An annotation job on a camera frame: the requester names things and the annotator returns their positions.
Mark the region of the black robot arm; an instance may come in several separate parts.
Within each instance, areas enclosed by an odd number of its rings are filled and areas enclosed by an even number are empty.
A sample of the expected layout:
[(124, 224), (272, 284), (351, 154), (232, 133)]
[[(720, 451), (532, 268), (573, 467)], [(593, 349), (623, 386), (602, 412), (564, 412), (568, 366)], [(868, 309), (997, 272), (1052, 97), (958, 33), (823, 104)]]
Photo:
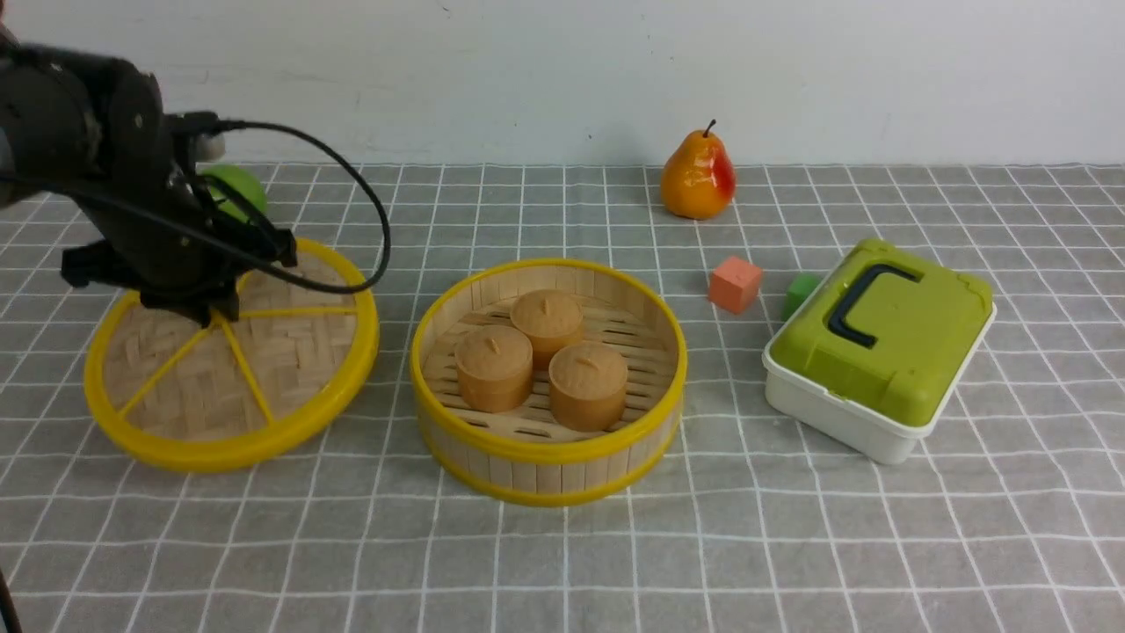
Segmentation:
[(236, 283), (294, 266), (292, 232), (196, 164), (228, 124), (166, 114), (156, 76), (129, 61), (3, 35), (3, 205), (46, 192), (79, 205), (101, 237), (63, 253), (68, 284), (112, 286), (201, 327), (236, 320)]

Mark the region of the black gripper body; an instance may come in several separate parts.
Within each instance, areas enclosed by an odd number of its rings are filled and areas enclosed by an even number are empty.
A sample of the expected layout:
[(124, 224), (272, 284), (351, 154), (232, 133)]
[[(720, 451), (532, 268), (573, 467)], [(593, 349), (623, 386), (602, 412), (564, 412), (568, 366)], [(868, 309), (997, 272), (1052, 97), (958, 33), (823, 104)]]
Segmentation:
[(250, 221), (222, 212), (196, 172), (202, 141), (218, 128), (216, 114), (196, 111), (130, 120), (108, 134), (99, 172), (86, 181), (94, 197), (76, 198), (102, 237), (65, 250), (61, 274), (69, 284), (128, 289), (146, 308), (206, 327), (213, 313), (237, 318), (236, 282), (250, 265), (209, 247), (205, 236), (269, 265), (297, 264), (292, 232), (274, 228), (264, 212)]

